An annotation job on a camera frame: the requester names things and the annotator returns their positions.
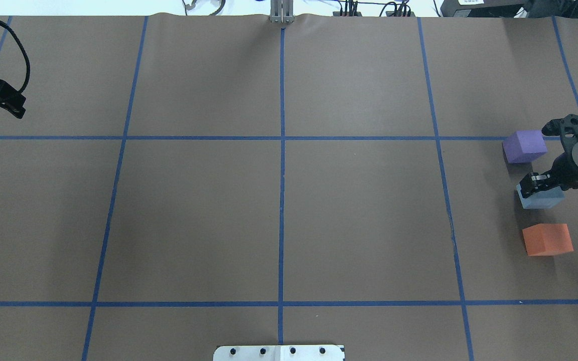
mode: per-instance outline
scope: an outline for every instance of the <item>light blue cube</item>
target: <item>light blue cube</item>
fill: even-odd
[[[532,194],[527,198],[523,198],[521,195],[521,185],[516,185],[516,192],[519,194],[524,210],[547,210],[566,198],[566,195],[559,187]]]

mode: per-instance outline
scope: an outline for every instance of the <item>metal bracket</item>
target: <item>metal bracket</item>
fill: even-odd
[[[272,23],[291,24],[294,19],[294,0],[271,0],[269,20]]]
[[[343,345],[221,346],[213,361],[345,361]]]

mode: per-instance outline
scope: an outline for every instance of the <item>foam block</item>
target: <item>foam block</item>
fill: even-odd
[[[508,163],[528,163],[548,153],[541,130],[519,130],[503,141]]]
[[[524,210],[547,210],[566,199],[566,194],[559,188],[552,188],[549,191],[538,192],[523,198],[521,195],[521,185],[516,185],[516,194],[521,199]]]
[[[541,223],[523,229],[528,256],[556,256],[574,251],[567,224]]]

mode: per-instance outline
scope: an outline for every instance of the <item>grid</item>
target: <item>grid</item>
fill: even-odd
[[[440,135],[436,110],[434,105],[434,96],[432,94],[432,81],[429,75],[429,68],[427,65],[427,54],[425,49],[424,32],[422,22],[417,19],[420,49],[422,52],[422,61],[424,66],[424,74],[426,80],[427,96],[429,100],[429,109],[431,111],[431,121],[433,125],[434,136],[289,136],[285,133],[285,110],[284,110],[284,42],[285,29],[280,29],[280,55],[279,55],[279,93],[280,93],[280,136],[184,136],[184,135],[129,135],[128,130],[131,121],[131,111],[133,106],[133,99],[135,97],[135,89],[137,86],[138,74],[140,70],[140,62],[142,58],[142,51],[145,44],[145,37],[147,34],[147,27],[149,17],[144,18],[140,42],[138,46],[138,54],[135,62],[135,71],[133,73],[133,80],[131,83],[130,99],[128,101],[128,109],[126,110],[126,119],[124,122],[124,129],[122,135],[0,135],[0,139],[36,139],[36,140],[77,140],[77,139],[91,139],[91,140],[115,140],[121,141],[119,149],[119,156],[117,158],[117,166],[115,169],[115,177],[112,187],[112,194],[110,197],[110,204],[108,206],[108,215],[106,218],[105,233],[102,240],[101,254],[99,255],[98,269],[96,273],[96,280],[94,284],[93,297],[90,302],[70,302],[70,301],[0,301],[0,307],[79,307],[89,308],[89,322],[87,325],[87,332],[85,341],[83,343],[82,360],[87,359],[90,338],[92,336],[95,313],[97,308],[103,307],[177,307],[177,308],[193,308],[193,307],[271,307],[277,308],[277,340],[280,344],[284,343],[283,334],[283,313],[284,307],[318,307],[318,306],[460,306],[463,314],[463,327],[465,332],[466,347],[468,350],[468,357],[470,360],[475,359],[472,347],[472,332],[470,331],[470,322],[468,318],[468,306],[497,306],[497,305],[546,305],[546,304],[578,304],[578,299],[491,299],[491,300],[472,300],[466,299],[463,288],[463,277],[461,273],[461,262],[459,258],[459,249],[457,246],[457,237],[454,229],[454,219],[452,214],[452,204],[450,202],[450,194],[448,191],[448,181],[446,176],[445,162],[443,159],[442,141],[502,141],[503,136],[442,136]],[[559,28],[557,21],[552,18],[552,24],[555,32],[555,37],[559,45],[560,55],[564,70],[566,72],[569,84],[572,89],[573,96],[578,106],[578,93],[576,91],[575,82],[569,71],[566,54],[560,39]],[[0,39],[0,52],[2,50],[4,41],[6,39],[6,32],[4,32]],[[546,137],[546,141],[558,141],[555,137]],[[188,301],[188,302],[174,302],[174,301],[145,301],[145,302],[122,302],[122,301],[98,301],[99,289],[101,285],[101,278],[105,263],[106,248],[108,245],[108,237],[112,227],[112,217],[114,213],[115,198],[117,195],[117,186],[120,181],[122,162],[124,158],[124,150],[127,141],[133,140],[213,140],[213,141],[277,141],[280,143],[280,184],[279,184],[279,230],[278,230],[278,295],[277,301]],[[438,163],[440,167],[441,181],[443,184],[443,195],[445,197],[445,206],[447,216],[450,222],[452,247],[454,250],[454,265],[457,277],[457,287],[459,291],[459,300],[436,300],[436,301],[285,301],[284,299],[284,190],[285,190],[285,153],[286,142],[291,141],[434,141],[436,144],[436,151],[438,156]]]

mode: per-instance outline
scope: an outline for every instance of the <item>purple cube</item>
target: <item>purple cube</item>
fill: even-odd
[[[548,153],[541,130],[519,130],[503,141],[508,163],[528,163]]]

